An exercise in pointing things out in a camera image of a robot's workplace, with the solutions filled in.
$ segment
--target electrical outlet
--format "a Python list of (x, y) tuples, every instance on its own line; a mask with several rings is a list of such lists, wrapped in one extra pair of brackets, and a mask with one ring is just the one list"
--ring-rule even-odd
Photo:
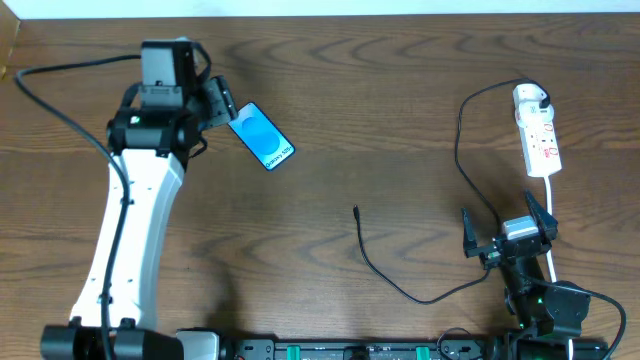
[(546, 96), (544, 91), (534, 84), (518, 85), (513, 91), (522, 152), (527, 175), (531, 177), (549, 176), (562, 169), (553, 125), (553, 106), (540, 108), (540, 100)]

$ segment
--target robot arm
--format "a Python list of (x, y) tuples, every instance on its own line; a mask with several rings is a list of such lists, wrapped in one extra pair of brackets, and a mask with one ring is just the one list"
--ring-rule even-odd
[[(131, 201), (111, 277), (109, 322), (113, 327), (128, 321), (137, 328), (155, 330), (158, 266), (184, 168), (173, 154), (158, 157), (148, 149), (125, 149), (115, 159), (129, 179)], [(101, 324), (100, 294), (122, 199), (122, 186), (112, 167), (109, 183), (89, 277), (70, 316), (70, 320), (82, 319), (83, 326)]]
[[(196, 74), (194, 52), (208, 62), (200, 74)], [(129, 205), (110, 278), (107, 320), (109, 328), (118, 329), (118, 357), (183, 358), (180, 340), (153, 331), (167, 221), (191, 149), (198, 142), (206, 148), (202, 131), (226, 124), (238, 113), (224, 78), (208, 79), (210, 59), (199, 44), (188, 39), (145, 41), (141, 53), (143, 81), (125, 92), (107, 127), (112, 158), (129, 183)], [(141, 106), (133, 108), (137, 94)], [(89, 276), (69, 325), (45, 327), (44, 358), (102, 357), (102, 288), (123, 199), (120, 177), (111, 165), (109, 173), (107, 207)], [(211, 344), (217, 338), (198, 340)], [(212, 346), (217, 351), (217, 343)]]
[[(493, 342), (490, 352), (504, 359), (520, 359), (522, 354), (536, 351), (565, 354), (565, 349), (568, 352), (572, 348), (568, 342), (581, 335), (582, 322), (589, 312), (590, 296), (584, 296), (585, 290), (577, 285), (567, 281), (558, 282), (560, 287), (544, 285), (536, 257), (551, 249), (558, 235), (558, 221), (529, 191), (525, 200), (530, 215), (506, 221), (503, 233), (485, 246), (478, 246), (471, 219), (462, 209), (465, 255), (479, 257), (485, 269), (500, 269), (506, 284), (505, 304), (520, 324), (521, 330), (508, 331)], [(602, 349), (593, 346), (583, 350), (597, 356)]]

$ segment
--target wood grain surface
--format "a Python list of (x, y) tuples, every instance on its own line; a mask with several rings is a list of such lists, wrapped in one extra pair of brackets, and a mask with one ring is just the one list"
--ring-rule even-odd
[[(158, 289), (160, 331), (210, 326), (281, 338), (435, 338), (517, 326), (498, 273), (431, 306), (408, 302), (372, 261), (432, 298), (482, 274), (462, 252), (460, 208), (489, 241), (492, 218), (453, 162), (462, 100), (530, 76), (550, 91), (564, 169), (552, 177), (559, 278), (629, 315), (618, 359), (640, 351), (640, 17), (505, 15), (26, 21), (9, 72), (136, 53), (147, 38), (203, 43), (238, 104), (249, 100), (297, 147), (266, 172), (228, 128), (189, 164)], [(43, 74), (36, 93), (105, 138), (137, 62)], [(107, 193), (105, 161), (0, 83), (0, 357), (37, 358), (88, 274)], [(510, 89), (465, 111), (460, 161), (504, 218), (527, 213)], [(618, 313), (593, 301), (584, 335), (612, 341)]]

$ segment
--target white cable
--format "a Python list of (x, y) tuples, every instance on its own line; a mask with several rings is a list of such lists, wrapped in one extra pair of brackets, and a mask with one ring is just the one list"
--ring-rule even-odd
[[(544, 177), (544, 189), (547, 196), (547, 212), (549, 215), (553, 215), (553, 195), (551, 193), (551, 179), (549, 179), (549, 176)], [(551, 278), (551, 282), (558, 281), (556, 277), (556, 268), (553, 265), (553, 255), (551, 254), (551, 250), (547, 251), (547, 265), (549, 265), (549, 277)], [(569, 339), (567, 347), (568, 359), (573, 360), (573, 339)]]
[[(553, 215), (553, 195), (551, 192), (551, 179), (549, 176), (544, 177), (544, 188), (547, 195), (547, 212), (549, 215)], [(547, 265), (549, 266), (549, 277), (551, 278), (551, 282), (556, 282), (558, 279), (556, 278), (556, 268), (553, 265), (553, 255), (551, 254), (551, 250), (547, 251)]]

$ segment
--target black cable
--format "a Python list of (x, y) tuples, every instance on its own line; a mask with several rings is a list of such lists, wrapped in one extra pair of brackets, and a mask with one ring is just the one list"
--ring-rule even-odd
[(480, 200), (482, 200), (482, 202), (485, 204), (485, 206), (493, 214), (493, 217), (494, 217), (494, 219), (496, 221), (496, 235), (500, 235), (501, 228), (502, 228), (502, 221), (500, 220), (500, 215), (498, 214), (498, 211), (493, 206), (493, 204), (484, 196), (484, 194), (482, 194), (480, 189), (478, 189), (478, 187), (473, 183), (473, 181), (471, 181), (469, 176), (467, 176), (467, 173), (465, 173), (464, 170), (462, 170), (462, 166), (460, 166), (460, 162), (458, 161), (458, 147), (460, 145), (460, 134), (462, 133), (462, 111), (464, 110), (464, 106), (467, 104), (467, 102), (469, 102), (469, 100), (473, 99), (474, 97), (476, 97), (476, 96), (478, 96), (478, 95), (480, 95), (480, 94), (482, 94), (482, 93), (484, 93), (486, 91), (493, 90), (495, 88), (498, 88), (498, 87), (501, 87), (501, 86), (504, 86), (504, 85), (514, 84), (514, 83), (531, 83), (531, 84), (537, 85), (538, 87), (540, 87), (540, 89), (542, 89), (542, 91), (544, 91), (547, 94), (547, 97), (544, 98), (540, 102), (540, 107), (541, 108), (546, 108), (551, 103), (551, 95), (549, 95), (549, 92), (547, 92), (536, 81), (531, 80), (531, 79), (526, 78), (526, 77), (519, 78), (519, 79), (508, 80), (508, 81), (503, 81), (501, 83), (494, 84), (494, 85), (491, 85), (489, 87), (486, 87), (486, 88), (484, 88), (484, 89), (482, 89), (480, 91), (476, 91), (475, 93), (469, 95), (462, 102), (462, 105), (460, 105), (460, 112), (458, 113), (458, 132), (456, 134), (456, 141), (455, 141), (455, 145), (454, 145), (454, 159), (455, 159), (455, 162), (456, 162), (456, 167), (458, 168), (458, 170), (460, 171), (460, 173), (462, 174), (464, 179), (467, 181), (469, 186), (471, 186), (473, 191), (475, 191), (475, 193), (480, 197)]
[(619, 302), (617, 302), (614, 299), (608, 297), (607, 295), (600, 294), (600, 293), (597, 293), (595, 291), (586, 290), (586, 289), (580, 289), (580, 288), (574, 288), (574, 287), (565, 286), (565, 285), (558, 285), (557, 283), (550, 283), (548, 281), (538, 280), (538, 279), (532, 278), (530, 276), (527, 276), (527, 275), (519, 273), (519, 272), (516, 272), (516, 274), (518, 274), (518, 276), (520, 276), (521, 278), (523, 278), (523, 279), (525, 279), (525, 280), (527, 280), (529, 282), (532, 282), (532, 283), (534, 283), (536, 285), (539, 285), (539, 286), (545, 286), (545, 287), (548, 287), (548, 288), (561, 289), (561, 290), (566, 290), (566, 291), (573, 291), (573, 292), (578, 293), (578, 294), (593, 296), (595, 298), (598, 298), (600, 300), (604, 300), (604, 301), (610, 303), (611, 305), (615, 306), (616, 309), (618, 309), (618, 312), (620, 313), (620, 327), (618, 328), (618, 333), (616, 334), (615, 339), (611, 343), (611, 347), (609, 347), (609, 350), (606, 352), (606, 354), (604, 355), (602, 360), (608, 360), (608, 359), (611, 358), (611, 355), (613, 354), (613, 352), (616, 350), (616, 348), (620, 344), (620, 341), (622, 340), (622, 336), (624, 335), (624, 330), (627, 327), (627, 313), (624, 311), (624, 308), (622, 307), (622, 305), (620, 305)]
[(138, 95), (140, 85), (142, 85), (142, 82), (138, 81), (137, 83), (131, 84), (127, 90), (125, 90), (124, 95), (122, 95), (122, 101), (120, 101), (121, 108), (129, 107), (133, 104), (133, 100), (136, 98), (136, 95)]
[(479, 284), (481, 282), (483, 282), (484, 280), (486, 280), (489, 277), (489, 273), (491, 272), (491, 269), (487, 270), (487, 272), (480, 278), (477, 280), (473, 280), (471, 282), (468, 282), (464, 285), (460, 285), (456, 288), (453, 288), (449, 291), (447, 291), (446, 293), (432, 299), (432, 300), (419, 300), (416, 299), (415, 297), (409, 295), (406, 291), (402, 290), (398, 285), (396, 285), (393, 281), (391, 281), (388, 277), (386, 277), (383, 273), (380, 272), (380, 270), (378, 270), (375, 266), (373, 266), (373, 264), (371, 263), (371, 261), (369, 260), (369, 257), (367, 256), (366, 251), (364, 250), (364, 241), (362, 240), (362, 230), (360, 227), (360, 210), (358, 209), (358, 205), (353, 207), (353, 216), (356, 219), (356, 226), (358, 228), (358, 243), (360, 244), (360, 252), (362, 253), (362, 258), (364, 259), (364, 262), (367, 264), (367, 266), (369, 266), (369, 268), (371, 269), (371, 271), (373, 271), (376, 275), (380, 276), (384, 281), (386, 281), (389, 285), (391, 285), (394, 289), (396, 289), (400, 294), (404, 295), (404, 297), (406, 297), (407, 299), (413, 301), (416, 304), (420, 304), (420, 305), (431, 305), (434, 303), (437, 303), (438, 301), (453, 295), (455, 293), (457, 293), (460, 290), (464, 290), (468, 287), (471, 287), (473, 285)]
[[(461, 328), (461, 327), (451, 328), (451, 329), (448, 329), (447, 331), (443, 332), (442, 335), (440, 335), (440, 337), (438, 338), (438, 341), (436, 341), (436, 352), (438, 352), (438, 354), (440, 354), (440, 355), (444, 356), (445, 358), (447, 358), (447, 360), (453, 360), (453, 359), (450, 358), (446, 353), (442, 352), (442, 348), (440, 346), (440, 343), (442, 342), (444, 337), (447, 336), (452, 331), (462, 331), (462, 332), (467, 333), (467, 335), (469, 335), (469, 336), (473, 336), (473, 335), (471, 335), (470, 332), (467, 331), (467, 329)], [(480, 349), (483, 348), (483, 346), (480, 345), (480, 343), (478, 343), (476, 340), (473, 340), (473, 342), (476, 343), (476, 345), (478, 345), (478, 347), (480, 347)], [(484, 353), (484, 350), (480, 351), (480, 357), (482, 357), (483, 353)]]
[(29, 88), (25, 85), (23, 81), (23, 77), (31, 74), (39, 74), (51, 71), (59, 71), (59, 70), (67, 70), (67, 69), (77, 69), (88, 66), (97, 66), (103, 64), (109, 64), (117, 61), (123, 60), (132, 60), (132, 59), (140, 59), (140, 55), (124, 55), (124, 56), (116, 56), (112, 58), (102, 59), (102, 60), (92, 60), (82, 63), (76, 64), (64, 64), (64, 65), (55, 65), (55, 66), (43, 66), (31, 69), (20, 70), (14, 77), (14, 81), (18, 88), (31, 100), (33, 100), (36, 104), (40, 105), (42, 108), (50, 112), (51, 114), (57, 116), (62, 122), (67, 124), (71, 129), (80, 134), (85, 140), (87, 140), (91, 145), (93, 145), (98, 152), (104, 156), (109, 164), (113, 167), (116, 174), (118, 174), (118, 178), (122, 183), (122, 207), (120, 209), (120, 216), (118, 217), (118, 224), (116, 225), (115, 234), (113, 237), (113, 243), (111, 245), (111, 250), (109, 252), (109, 258), (107, 260), (107, 267), (105, 269), (104, 274), (104, 282), (102, 284), (102, 293), (100, 294), (100, 303), (101, 303), (101, 336), (102, 343), (105, 352), (106, 359), (115, 358), (115, 354), (113, 352), (113, 348), (111, 347), (111, 343), (109, 341), (109, 288), (111, 287), (111, 275), (113, 274), (113, 267), (116, 259), (116, 253), (118, 251), (118, 245), (120, 243), (120, 236), (122, 235), (122, 229), (124, 227), (124, 220), (127, 216), (127, 209), (129, 208), (129, 181), (127, 180), (126, 175), (120, 168), (120, 166), (116, 163), (116, 161), (111, 157), (111, 153), (107, 150), (101, 143), (96, 139), (93, 135), (91, 135), (87, 130), (85, 130), (80, 124), (73, 121), (67, 115), (63, 114), (53, 106), (49, 105), (47, 102), (36, 96)]
[(209, 147), (209, 142), (207, 141), (207, 139), (204, 138), (204, 136), (202, 136), (202, 134), (200, 134), (200, 143), (202, 144), (202, 147), (196, 150), (196, 152), (194, 152), (193, 155), (189, 156), (189, 159), (193, 159), (194, 157), (202, 154), (207, 150), (207, 147)]

